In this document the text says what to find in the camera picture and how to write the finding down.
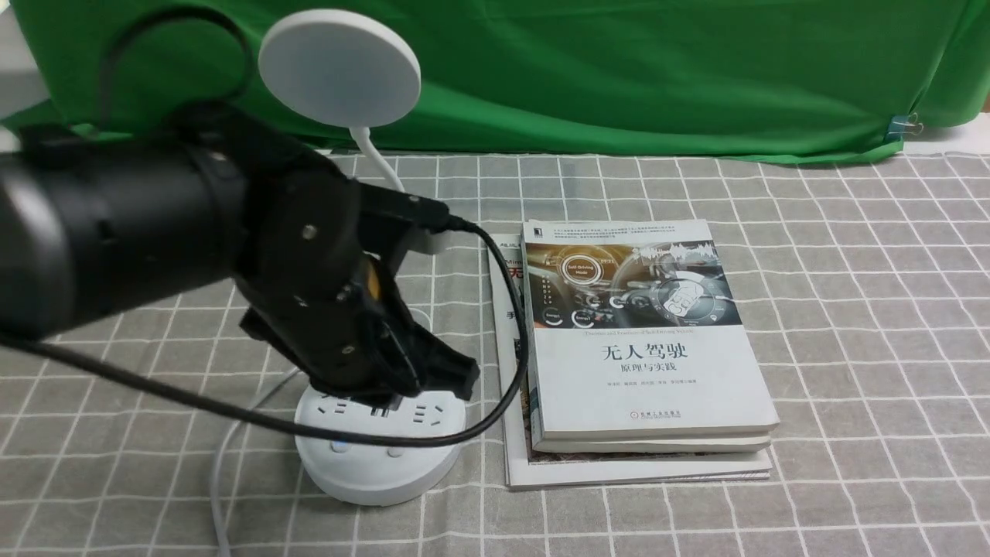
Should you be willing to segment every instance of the checkered tablecloth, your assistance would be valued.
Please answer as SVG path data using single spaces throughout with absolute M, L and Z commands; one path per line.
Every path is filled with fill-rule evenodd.
M 990 161 L 397 164 L 409 190 L 491 232 L 530 218 L 708 219 L 782 420 L 772 478 L 510 493 L 497 427 L 423 497 L 358 509 L 319 493 L 291 439 L 250 428 L 223 482 L 238 557 L 990 555 Z M 464 236 L 411 256 L 400 283 L 483 363 L 477 419 L 499 393 L 485 255 Z M 57 342 L 246 403 L 287 363 L 239 330 L 245 305 L 224 282 Z M 270 407 L 290 417 L 304 385 Z M 0 554 L 213 555 L 207 472 L 225 425 L 0 354 Z

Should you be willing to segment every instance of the power strip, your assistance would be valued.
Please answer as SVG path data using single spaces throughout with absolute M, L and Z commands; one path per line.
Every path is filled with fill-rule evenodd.
M 464 429 L 466 407 L 445 391 L 404 398 L 392 411 L 371 408 L 308 388 L 296 422 L 380 435 L 434 437 Z M 372 447 L 296 437 L 296 449 L 313 482 L 334 499 L 370 506 L 413 500 L 446 476 L 459 446 L 432 449 Z

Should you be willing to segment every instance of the stacked books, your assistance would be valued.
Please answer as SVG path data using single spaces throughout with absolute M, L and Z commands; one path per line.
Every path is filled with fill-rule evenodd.
M 765 478 L 779 419 L 704 221 L 549 223 L 496 239 L 499 369 L 533 342 L 506 414 L 510 487 Z

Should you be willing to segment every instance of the black cable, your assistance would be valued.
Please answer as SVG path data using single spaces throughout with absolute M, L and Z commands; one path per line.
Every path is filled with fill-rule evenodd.
M 165 383 L 144 378 L 133 372 L 114 366 L 113 364 L 101 362 L 100 360 L 85 354 L 81 354 L 60 346 L 13 338 L 3 334 L 0 334 L 0 346 L 19 352 L 33 354 L 42 358 L 48 358 L 55 362 L 59 362 L 60 364 L 77 368 L 113 383 L 130 387 L 131 389 L 142 390 L 148 394 L 160 396 L 186 406 L 191 406 L 210 413 L 222 415 L 224 417 L 243 421 L 251 425 L 256 425 L 258 427 L 263 427 L 265 429 L 270 429 L 272 431 L 278 431 L 289 435 L 385 447 L 427 448 L 456 445 L 481 435 L 481 433 L 483 433 L 486 429 L 494 425 L 495 422 L 502 417 L 502 414 L 505 413 L 506 409 L 509 408 L 509 404 L 512 403 L 512 399 L 515 397 L 516 392 L 523 383 L 523 379 L 526 377 L 528 367 L 527 362 L 529 360 L 530 353 L 530 337 L 526 327 L 526 321 L 522 319 L 522 316 L 524 315 L 523 303 L 520 300 L 519 291 L 515 288 L 515 285 L 512 282 L 512 275 L 509 272 L 509 265 L 506 263 L 505 257 L 502 256 L 502 252 L 499 250 L 498 244 L 495 243 L 495 240 L 493 240 L 487 232 L 474 223 L 453 217 L 451 219 L 451 224 L 451 230 L 459 230 L 477 235 L 481 238 L 481 241 L 484 242 L 488 250 L 491 251 L 495 258 L 495 262 L 498 264 L 502 278 L 505 280 L 505 284 L 509 288 L 509 298 L 512 301 L 512 309 L 517 315 L 516 324 L 519 326 L 519 348 L 517 352 L 518 358 L 516 375 L 512 378 L 509 388 L 505 391 L 505 394 L 502 395 L 502 398 L 499 400 L 498 404 L 488 415 L 486 415 L 478 423 L 468 427 L 460 433 L 444 435 L 441 437 L 390 437 L 387 435 L 369 435 L 366 433 L 352 433 L 348 431 L 337 431 L 322 427 L 313 427 L 310 425 L 303 425 L 293 421 L 279 419 L 260 412 L 247 410 L 239 406 L 234 406 L 226 402 L 221 402 L 219 400 L 202 396 L 189 390 L 179 389 Z
M 238 46 L 241 47 L 241 53 L 244 55 L 244 72 L 241 75 L 241 79 L 233 89 L 216 97 L 216 100 L 234 100 L 248 90 L 250 81 L 254 78 L 254 53 L 251 50 L 248 37 L 238 27 L 238 24 L 217 10 L 203 6 L 176 6 L 166 8 L 147 14 L 131 24 L 130 27 L 124 30 L 124 33 L 114 40 L 110 45 L 110 49 L 100 59 L 99 81 L 96 91 L 97 101 L 99 103 L 96 126 L 99 131 L 105 131 L 105 126 L 110 123 L 114 70 L 117 68 L 117 62 L 120 61 L 121 55 L 135 39 L 144 33 L 162 24 L 180 20 L 196 20 L 212 23 L 230 33 L 238 42 Z

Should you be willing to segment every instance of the green cloth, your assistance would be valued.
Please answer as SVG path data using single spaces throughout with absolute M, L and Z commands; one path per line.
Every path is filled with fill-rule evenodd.
M 114 34 L 179 3 L 12 2 L 69 122 L 94 119 L 97 62 Z M 363 13 L 404 37 L 423 95 L 373 132 L 382 149 L 868 162 L 900 148 L 884 142 L 893 116 L 961 124 L 990 92 L 990 0 L 201 3 L 235 19 L 255 49 L 279 18 L 315 7 Z M 225 89 L 239 56 L 208 24 L 152 32 L 122 59 L 113 129 L 146 129 Z M 260 79 L 240 105 L 315 144 L 349 145 L 345 130 L 293 114 Z

